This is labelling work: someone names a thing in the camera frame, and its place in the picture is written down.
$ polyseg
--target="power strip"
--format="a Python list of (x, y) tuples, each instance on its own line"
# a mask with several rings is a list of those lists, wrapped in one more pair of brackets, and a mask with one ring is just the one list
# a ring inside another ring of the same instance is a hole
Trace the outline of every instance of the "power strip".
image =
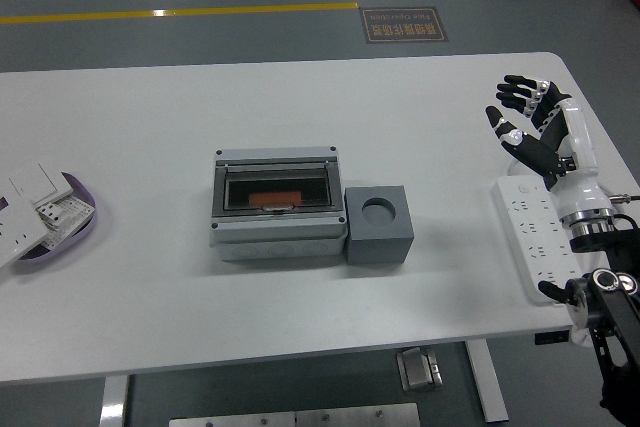
[(536, 303), (553, 302), (538, 282), (564, 288), (582, 270), (544, 182), (535, 175), (500, 177), (492, 194), (527, 295)]

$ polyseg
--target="yellow floor line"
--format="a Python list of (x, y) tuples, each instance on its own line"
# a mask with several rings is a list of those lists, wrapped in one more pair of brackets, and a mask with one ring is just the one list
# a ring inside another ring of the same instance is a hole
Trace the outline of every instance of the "yellow floor line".
[(324, 4), (249, 5), (243, 7), (210, 7), (202, 9), (130, 10), (123, 12), (88, 12), (79, 14), (17, 15), (0, 17), (0, 24), (42, 22), (76, 22), (81, 20), (133, 19), (144, 17), (179, 17), (187, 15), (257, 14), (264, 12), (299, 12), (305, 10), (357, 9), (356, 2)]

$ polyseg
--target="wall switch panel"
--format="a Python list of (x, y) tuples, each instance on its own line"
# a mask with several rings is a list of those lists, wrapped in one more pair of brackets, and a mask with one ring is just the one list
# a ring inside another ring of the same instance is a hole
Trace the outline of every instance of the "wall switch panel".
[(542, 178), (500, 177), (492, 194), (527, 295), (535, 303), (553, 302), (538, 290), (538, 282), (564, 288), (582, 270)]
[(62, 172), (43, 162), (26, 165), (9, 176), (9, 181), (22, 197), (35, 207), (55, 202), (73, 192)]

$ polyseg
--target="orange component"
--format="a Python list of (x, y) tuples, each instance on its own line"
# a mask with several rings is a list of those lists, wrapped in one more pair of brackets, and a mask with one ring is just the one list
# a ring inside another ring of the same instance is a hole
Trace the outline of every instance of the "orange component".
[(302, 205), (302, 192), (258, 192), (249, 195), (249, 205), (261, 209), (268, 205)]

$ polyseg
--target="gray floor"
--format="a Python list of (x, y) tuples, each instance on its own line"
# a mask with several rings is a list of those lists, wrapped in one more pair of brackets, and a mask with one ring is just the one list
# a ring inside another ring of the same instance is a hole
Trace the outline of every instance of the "gray floor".
[[(550, 51), (640, 180), (640, 11), (629, 0), (2, 0), (0, 17), (350, 1), (435, 6), (449, 42), (369, 45), (355, 11), (0, 25), (0, 71)], [(511, 425), (617, 425), (597, 405), (590, 351), (535, 347), (529, 336), (493, 339), (490, 349)], [(482, 425), (463, 346), (437, 346), (436, 354), (444, 390), (411, 396), (400, 389), (390, 351), (136, 376), (128, 424), (415, 401), (424, 425)], [(102, 383), (2, 386), (0, 425), (97, 426)]]

